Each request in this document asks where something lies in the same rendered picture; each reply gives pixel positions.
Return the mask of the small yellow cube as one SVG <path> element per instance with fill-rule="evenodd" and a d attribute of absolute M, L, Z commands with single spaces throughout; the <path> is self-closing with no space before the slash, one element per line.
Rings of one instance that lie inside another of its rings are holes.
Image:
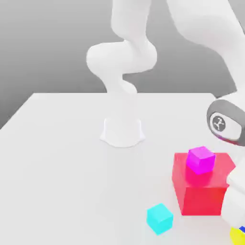
<path fill-rule="evenodd" d="M 231 228 L 230 238 L 233 245 L 245 245 L 245 232 L 241 229 Z"/>

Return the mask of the large red box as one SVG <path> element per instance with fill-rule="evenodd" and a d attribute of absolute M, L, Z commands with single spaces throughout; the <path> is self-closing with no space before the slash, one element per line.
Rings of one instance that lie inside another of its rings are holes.
<path fill-rule="evenodd" d="M 212 172 L 195 174 L 186 166 L 187 153 L 175 153 L 172 182 L 182 215 L 219 216 L 235 164 L 227 153 L 216 153 Z"/>

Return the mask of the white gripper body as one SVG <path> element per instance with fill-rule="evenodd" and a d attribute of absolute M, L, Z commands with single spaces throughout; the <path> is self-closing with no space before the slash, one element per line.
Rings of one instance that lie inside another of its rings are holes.
<path fill-rule="evenodd" d="M 224 195 L 222 218 L 233 228 L 245 227 L 245 180 L 231 183 Z"/>

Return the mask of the small cyan cube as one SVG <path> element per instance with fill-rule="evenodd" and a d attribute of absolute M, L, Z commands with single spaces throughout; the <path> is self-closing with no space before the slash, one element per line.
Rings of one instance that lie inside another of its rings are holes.
<path fill-rule="evenodd" d="M 160 235 L 172 228 L 173 217 L 173 213 L 160 203 L 147 210 L 146 222 L 156 235 Z"/>

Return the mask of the small magenta cube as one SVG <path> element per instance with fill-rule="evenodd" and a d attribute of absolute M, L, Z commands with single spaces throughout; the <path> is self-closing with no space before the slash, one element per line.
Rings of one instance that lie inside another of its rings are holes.
<path fill-rule="evenodd" d="M 186 165 L 197 175 L 213 171 L 216 155 L 205 146 L 188 151 Z"/>

